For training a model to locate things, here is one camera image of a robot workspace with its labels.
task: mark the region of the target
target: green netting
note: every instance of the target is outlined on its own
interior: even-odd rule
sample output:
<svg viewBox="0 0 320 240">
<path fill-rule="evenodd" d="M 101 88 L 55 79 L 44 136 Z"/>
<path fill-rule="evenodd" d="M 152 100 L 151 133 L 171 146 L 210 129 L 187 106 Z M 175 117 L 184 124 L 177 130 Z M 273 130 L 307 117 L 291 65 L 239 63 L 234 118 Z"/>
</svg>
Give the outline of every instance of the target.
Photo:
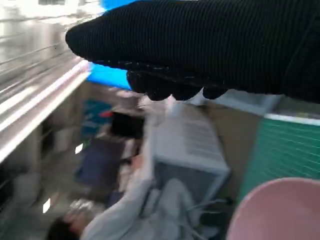
<svg viewBox="0 0 320 240">
<path fill-rule="evenodd" d="M 246 171 L 239 201 L 269 180 L 320 180 L 320 126 L 264 119 Z"/>
</svg>

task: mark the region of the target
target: clothing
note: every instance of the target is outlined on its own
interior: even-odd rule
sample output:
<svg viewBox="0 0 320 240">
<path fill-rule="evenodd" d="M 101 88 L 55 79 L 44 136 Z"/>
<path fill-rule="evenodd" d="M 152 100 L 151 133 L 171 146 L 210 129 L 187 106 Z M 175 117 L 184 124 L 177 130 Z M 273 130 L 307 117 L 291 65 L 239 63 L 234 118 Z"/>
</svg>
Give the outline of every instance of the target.
<svg viewBox="0 0 320 240">
<path fill-rule="evenodd" d="M 70 49 L 162 100 L 228 89 L 320 103 L 319 0 L 142 0 L 71 28 Z"/>
<path fill-rule="evenodd" d="M 83 184 L 112 191 L 118 179 L 124 142 L 94 138 L 82 151 L 81 167 L 75 176 Z"/>
<path fill-rule="evenodd" d="M 199 212 L 185 210 L 194 205 L 186 187 L 178 180 L 170 180 L 161 193 L 155 212 L 140 217 L 142 205 L 151 179 L 141 179 L 136 171 L 124 197 L 96 217 L 84 230 L 81 240 L 189 240 L 188 232 L 179 222 L 195 227 Z"/>
</svg>

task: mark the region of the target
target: person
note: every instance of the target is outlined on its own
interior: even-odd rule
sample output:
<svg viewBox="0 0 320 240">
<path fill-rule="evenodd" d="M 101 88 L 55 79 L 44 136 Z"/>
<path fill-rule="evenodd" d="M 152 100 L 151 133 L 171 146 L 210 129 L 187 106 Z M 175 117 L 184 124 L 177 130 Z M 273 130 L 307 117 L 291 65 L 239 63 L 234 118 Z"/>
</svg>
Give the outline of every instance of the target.
<svg viewBox="0 0 320 240">
<path fill-rule="evenodd" d="M 320 103 L 318 0 L 139 0 L 76 25 L 69 48 L 160 101 L 229 89 Z"/>
<path fill-rule="evenodd" d="M 123 196 L 112 207 L 89 219 L 85 214 L 66 214 L 58 218 L 47 233 L 47 240 L 183 240 L 189 232 L 181 232 L 181 223 L 190 228 L 199 224 L 198 210 L 184 210 L 195 203 L 187 188 L 177 179 L 167 182 L 156 201 L 154 211 L 141 217 L 141 210 L 152 178 L 142 174 L 142 155 L 132 159 L 134 169 Z"/>
</svg>

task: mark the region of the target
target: gloved hand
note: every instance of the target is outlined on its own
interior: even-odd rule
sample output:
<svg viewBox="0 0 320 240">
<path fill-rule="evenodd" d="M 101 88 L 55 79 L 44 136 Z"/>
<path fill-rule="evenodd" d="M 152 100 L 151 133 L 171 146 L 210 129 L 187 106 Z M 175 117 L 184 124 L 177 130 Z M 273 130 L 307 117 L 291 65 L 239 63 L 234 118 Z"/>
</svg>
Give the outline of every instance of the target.
<svg viewBox="0 0 320 240">
<path fill-rule="evenodd" d="M 187 100 L 204 87 L 285 94 L 320 103 L 319 0 L 143 0 L 66 34 L 93 63 L 128 70 L 152 100 Z"/>
</svg>

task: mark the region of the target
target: dark hair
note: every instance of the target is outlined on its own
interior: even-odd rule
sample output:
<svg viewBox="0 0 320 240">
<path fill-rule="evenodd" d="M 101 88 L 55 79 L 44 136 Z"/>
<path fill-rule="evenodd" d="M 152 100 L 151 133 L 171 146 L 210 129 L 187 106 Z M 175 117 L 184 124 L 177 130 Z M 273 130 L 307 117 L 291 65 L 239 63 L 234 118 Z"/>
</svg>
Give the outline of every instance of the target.
<svg viewBox="0 0 320 240">
<path fill-rule="evenodd" d="M 46 236 L 47 240 L 79 240 L 79 236 L 70 230 L 70 223 L 57 218 L 49 228 Z"/>
</svg>

